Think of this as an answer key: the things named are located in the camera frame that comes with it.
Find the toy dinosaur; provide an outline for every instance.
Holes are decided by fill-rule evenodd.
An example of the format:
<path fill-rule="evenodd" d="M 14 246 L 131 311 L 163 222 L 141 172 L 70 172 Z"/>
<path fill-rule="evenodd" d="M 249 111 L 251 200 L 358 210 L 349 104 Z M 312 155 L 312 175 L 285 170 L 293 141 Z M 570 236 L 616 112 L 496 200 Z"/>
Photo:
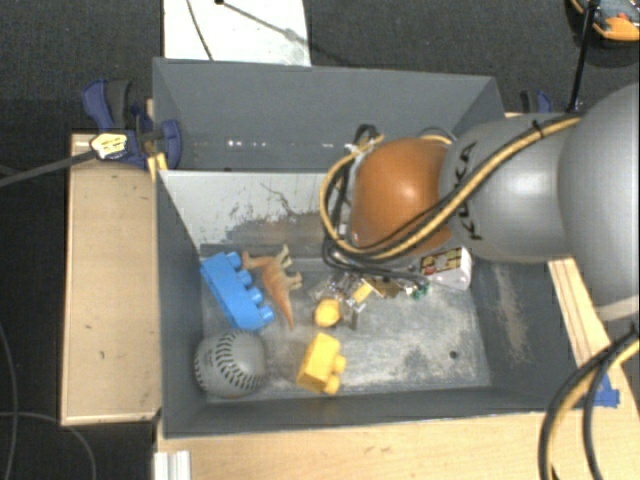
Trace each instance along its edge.
<path fill-rule="evenodd" d="M 291 265 L 289 248 L 282 246 L 282 251 L 276 256 L 257 256 L 252 258 L 248 252 L 242 253 L 242 267 L 247 270 L 262 269 L 262 283 L 275 302 L 276 306 L 289 322 L 293 329 L 293 314 L 289 292 L 302 286 L 300 272 L 293 276 L 287 275 L 285 269 Z"/>

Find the gray bin wall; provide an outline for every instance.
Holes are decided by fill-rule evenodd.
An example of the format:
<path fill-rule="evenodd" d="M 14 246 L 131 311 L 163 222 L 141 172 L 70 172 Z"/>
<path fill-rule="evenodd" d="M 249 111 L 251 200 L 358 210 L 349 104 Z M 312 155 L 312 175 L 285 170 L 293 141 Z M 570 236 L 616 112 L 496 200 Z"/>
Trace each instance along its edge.
<path fill-rule="evenodd" d="M 336 330 L 343 333 L 345 349 L 352 347 L 337 396 L 316 396 L 293 384 L 289 391 L 269 385 L 237 401 L 207 396 L 195 381 L 193 353 L 220 320 L 212 318 L 218 309 L 199 273 L 203 257 L 243 247 L 273 250 L 287 241 L 292 272 L 300 256 L 315 265 L 319 228 L 300 223 L 319 226 L 317 180 L 303 180 L 304 173 L 326 170 L 360 124 L 375 124 L 390 139 L 430 126 L 461 134 L 501 118 L 503 108 L 488 77 L 156 59 L 153 83 L 156 122 L 177 119 L 184 140 L 180 170 L 162 173 L 157 181 L 166 437 L 541 411 L 575 368 L 546 266 L 477 261 L 469 292 L 435 288 L 424 299 L 427 312 L 411 321 L 411 332 L 422 337 L 420 353 L 407 354 L 399 346 L 397 354 L 401 366 L 417 373 L 415 383 L 404 382 L 400 369 L 398 382 L 353 388 L 354 371 L 360 371 L 356 362 L 364 357 L 354 350 L 366 345 L 361 340 L 360 349 L 353 348 L 348 333 Z M 264 173 L 272 177 L 265 180 Z M 286 178 L 296 173 L 300 179 Z M 272 225 L 274 219 L 289 222 L 289 228 L 283 232 Z M 295 297 L 301 301 L 304 293 Z M 371 305 L 363 314 L 365 327 L 384 311 Z M 296 320 L 297 336 L 307 332 L 310 341 L 311 327 Z M 265 334 L 281 332 L 274 325 Z M 375 342 L 375 326 L 370 327 Z M 388 327 L 403 332 L 402 320 Z M 388 334 L 380 343 L 389 342 Z M 444 354 L 454 347 L 455 361 Z M 389 356 L 379 352 L 381 361 Z"/>

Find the blue lego brick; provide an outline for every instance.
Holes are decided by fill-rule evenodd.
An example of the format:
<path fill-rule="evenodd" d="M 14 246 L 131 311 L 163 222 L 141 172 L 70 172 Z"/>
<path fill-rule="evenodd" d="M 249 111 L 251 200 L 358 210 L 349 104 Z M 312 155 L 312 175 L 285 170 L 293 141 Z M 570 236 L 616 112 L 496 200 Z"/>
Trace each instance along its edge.
<path fill-rule="evenodd" d="M 220 252 L 203 261 L 200 272 L 231 326 L 258 331 L 273 322 L 275 316 L 270 306 L 258 307 L 263 301 L 262 292 L 251 286 L 251 274 L 239 270 L 241 266 L 238 253 Z"/>
<path fill-rule="evenodd" d="M 600 407 L 613 407 L 616 408 L 620 405 L 620 390 L 613 389 L 611 387 L 611 381 L 609 376 L 605 375 L 600 383 L 600 388 L 596 393 L 596 398 L 593 403 L 595 406 Z"/>

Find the small toy figure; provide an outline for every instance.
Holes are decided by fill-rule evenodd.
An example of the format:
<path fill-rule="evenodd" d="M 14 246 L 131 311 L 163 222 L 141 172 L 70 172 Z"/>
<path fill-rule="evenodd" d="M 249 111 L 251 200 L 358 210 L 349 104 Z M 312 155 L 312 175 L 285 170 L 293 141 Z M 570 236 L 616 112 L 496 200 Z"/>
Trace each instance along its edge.
<path fill-rule="evenodd" d="M 286 244 L 282 246 L 282 251 L 277 256 L 252 258 L 248 252 L 242 253 L 242 267 L 247 270 L 262 269 L 262 283 L 265 289 L 289 322 L 289 327 L 293 329 L 289 292 L 302 286 L 302 276 L 300 272 L 293 276 L 287 275 L 285 269 L 290 265 L 291 258 Z"/>
<path fill-rule="evenodd" d="M 298 370 L 296 384 L 314 393 L 335 395 L 340 388 L 340 377 L 347 359 L 340 355 L 340 341 L 319 332 L 307 347 Z"/>

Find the robotic arm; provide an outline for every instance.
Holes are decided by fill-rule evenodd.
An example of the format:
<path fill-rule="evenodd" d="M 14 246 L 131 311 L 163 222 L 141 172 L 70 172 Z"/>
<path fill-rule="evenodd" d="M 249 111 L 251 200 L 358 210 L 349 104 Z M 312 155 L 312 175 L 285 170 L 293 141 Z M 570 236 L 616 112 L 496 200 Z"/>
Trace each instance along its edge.
<path fill-rule="evenodd" d="M 596 306 L 627 301 L 609 318 L 637 313 L 638 84 L 582 118 L 528 114 L 457 140 L 379 142 L 356 144 L 327 175 L 320 205 L 332 259 L 401 277 L 412 256 L 451 242 L 502 262 L 574 256 Z M 329 201 L 338 187 L 344 198 L 350 175 L 340 234 L 340 201 L 331 215 Z"/>

